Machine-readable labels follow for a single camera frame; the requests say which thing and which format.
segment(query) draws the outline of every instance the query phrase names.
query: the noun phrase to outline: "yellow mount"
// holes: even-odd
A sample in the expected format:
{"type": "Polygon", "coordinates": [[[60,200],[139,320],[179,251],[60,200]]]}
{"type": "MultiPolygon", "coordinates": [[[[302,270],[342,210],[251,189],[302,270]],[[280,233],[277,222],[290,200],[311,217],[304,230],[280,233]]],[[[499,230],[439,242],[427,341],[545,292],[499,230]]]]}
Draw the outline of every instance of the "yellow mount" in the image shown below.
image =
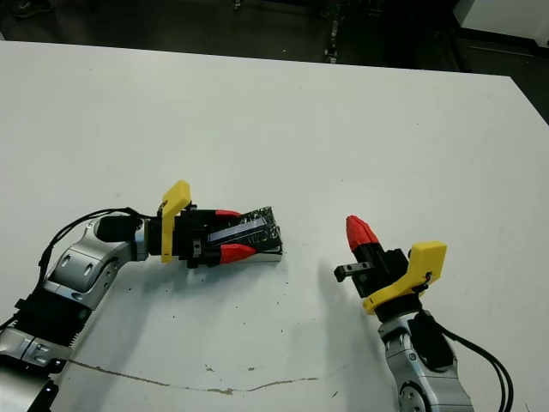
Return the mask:
{"type": "Polygon", "coordinates": [[[441,242],[413,245],[406,274],[395,283],[366,297],[363,303],[366,312],[373,315],[376,308],[383,303],[405,294],[415,294],[414,288],[436,281],[443,271],[445,255],[446,245],[441,242]]]}
{"type": "Polygon", "coordinates": [[[173,229],[175,216],[190,205],[190,186],[184,180],[179,180],[162,197],[162,263],[172,261],[173,229]]]}

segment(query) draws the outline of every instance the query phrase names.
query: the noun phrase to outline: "white tabletop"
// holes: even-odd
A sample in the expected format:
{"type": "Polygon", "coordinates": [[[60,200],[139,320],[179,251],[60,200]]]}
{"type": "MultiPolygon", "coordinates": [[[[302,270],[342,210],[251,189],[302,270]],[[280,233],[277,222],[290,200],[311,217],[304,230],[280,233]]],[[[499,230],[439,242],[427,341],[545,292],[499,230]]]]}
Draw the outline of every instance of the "white tabletop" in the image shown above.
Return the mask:
{"type": "MultiPolygon", "coordinates": [[[[124,267],[54,411],[396,410],[379,323],[332,275],[350,214],[386,248],[449,245],[425,307],[507,366],[514,410],[545,410],[548,176],[549,128],[506,77],[2,42],[0,314],[62,225],[153,213],[185,179],[199,207],[273,206],[282,262],[124,267]]],[[[455,350],[496,410],[491,367],[455,350]]]]}

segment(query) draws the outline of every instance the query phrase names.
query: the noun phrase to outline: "black cable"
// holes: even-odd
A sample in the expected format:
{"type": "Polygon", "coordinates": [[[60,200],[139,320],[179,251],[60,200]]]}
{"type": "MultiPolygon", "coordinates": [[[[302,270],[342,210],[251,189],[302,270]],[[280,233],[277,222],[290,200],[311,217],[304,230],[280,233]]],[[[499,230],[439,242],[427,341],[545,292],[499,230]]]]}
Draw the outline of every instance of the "black cable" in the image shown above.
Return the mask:
{"type": "Polygon", "coordinates": [[[48,265],[50,263],[51,254],[53,253],[53,248],[55,247],[56,243],[58,243],[62,238],[64,238],[67,234],[70,233],[71,230],[73,230],[76,226],[83,223],[84,221],[89,221],[91,219],[96,219],[98,217],[103,217],[105,215],[109,215],[111,213],[125,213],[127,215],[133,215],[136,217],[141,217],[143,219],[152,219],[152,216],[142,215],[141,213],[133,210],[132,208],[121,208],[121,209],[101,209],[96,210],[95,212],[88,213],[87,215],[84,215],[75,221],[72,221],[67,226],[63,227],[61,230],[59,230],[51,242],[48,244],[48,246],[44,249],[42,252],[42,257],[40,258],[38,262],[38,266],[40,267],[39,271],[39,279],[36,283],[35,290],[42,285],[42,283],[45,280],[45,276],[47,274],[48,265]]]}
{"type": "Polygon", "coordinates": [[[3,324],[0,324],[0,331],[6,329],[9,324],[11,324],[15,320],[15,316],[12,316],[8,320],[6,320],[3,324]]]}
{"type": "MultiPolygon", "coordinates": [[[[498,374],[498,378],[500,379],[499,382],[500,382],[500,385],[502,387],[504,387],[504,383],[503,383],[503,380],[501,378],[501,374],[499,373],[499,370],[501,370],[501,373],[504,375],[505,377],[505,381],[507,383],[507,388],[509,390],[509,395],[507,396],[507,402],[505,404],[505,407],[503,409],[503,412],[510,412],[511,411],[511,407],[513,406],[513,398],[515,396],[515,392],[513,390],[513,382],[511,380],[511,376],[509,375],[509,373],[507,372],[507,369],[505,369],[504,365],[493,355],[491,354],[490,352],[488,352],[487,350],[483,349],[482,347],[480,347],[479,345],[475,344],[475,343],[472,343],[470,341],[468,341],[467,339],[465,339],[464,337],[461,337],[461,336],[458,336],[456,335],[455,333],[453,332],[450,332],[449,330],[447,330],[446,328],[444,328],[442,325],[438,324],[438,327],[440,328],[440,330],[442,331],[442,333],[444,333],[447,337],[449,337],[450,339],[452,339],[453,341],[456,341],[456,342],[459,342],[460,344],[462,344],[463,346],[465,346],[466,348],[476,352],[477,354],[479,354],[480,356],[482,356],[483,358],[485,358],[488,362],[490,362],[490,364],[492,364],[492,366],[494,367],[494,369],[496,370],[496,373],[498,374]]],[[[505,396],[505,391],[502,390],[502,402],[504,400],[504,396],[505,396]]]]}
{"type": "Polygon", "coordinates": [[[492,367],[494,368],[498,376],[498,381],[499,381],[499,385],[502,393],[501,402],[499,404],[499,412],[510,412],[511,407],[513,406],[513,398],[514,398],[515,392],[513,390],[513,382],[511,380],[511,376],[507,372],[507,369],[505,369],[504,365],[493,354],[483,349],[479,345],[472,343],[469,340],[465,339],[464,337],[461,337],[455,334],[454,332],[451,332],[446,328],[444,328],[432,316],[427,315],[423,309],[420,309],[419,313],[429,318],[438,327],[440,332],[446,335],[449,339],[459,342],[461,345],[465,346],[467,349],[472,350],[476,354],[479,354],[480,356],[485,358],[488,361],[488,363],[492,365],[492,367]],[[505,383],[507,384],[507,388],[509,391],[508,394],[506,394],[505,383]]]}

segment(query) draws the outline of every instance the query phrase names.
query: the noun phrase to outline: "dark floor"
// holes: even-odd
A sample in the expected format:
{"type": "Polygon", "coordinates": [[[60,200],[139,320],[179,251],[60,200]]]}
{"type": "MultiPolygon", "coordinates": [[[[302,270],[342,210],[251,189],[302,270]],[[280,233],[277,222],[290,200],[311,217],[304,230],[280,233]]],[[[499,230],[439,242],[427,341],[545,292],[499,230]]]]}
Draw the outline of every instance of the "dark floor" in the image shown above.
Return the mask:
{"type": "MultiPolygon", "coordinates": [[[[231,0],[99,0],[94,11],[88,0],[59,0],[54,13],[24,21],[9,15],[7,0],[0,4],[0,32],[19,41],[320,63],[331,30],[319,9],[264,0],[243,0],[236,12],[231,0]]],[[[353,15],[341,24],[337,63],[395,66],[380,17],[366,8],[353,15]]],[[[422,30],[414,43],[417,69],[459,70],[445,32],[422,30]]],[[[512,76],[549,123],[549,59],[496,43],[460,44],[473,72],[512,76]]]]}

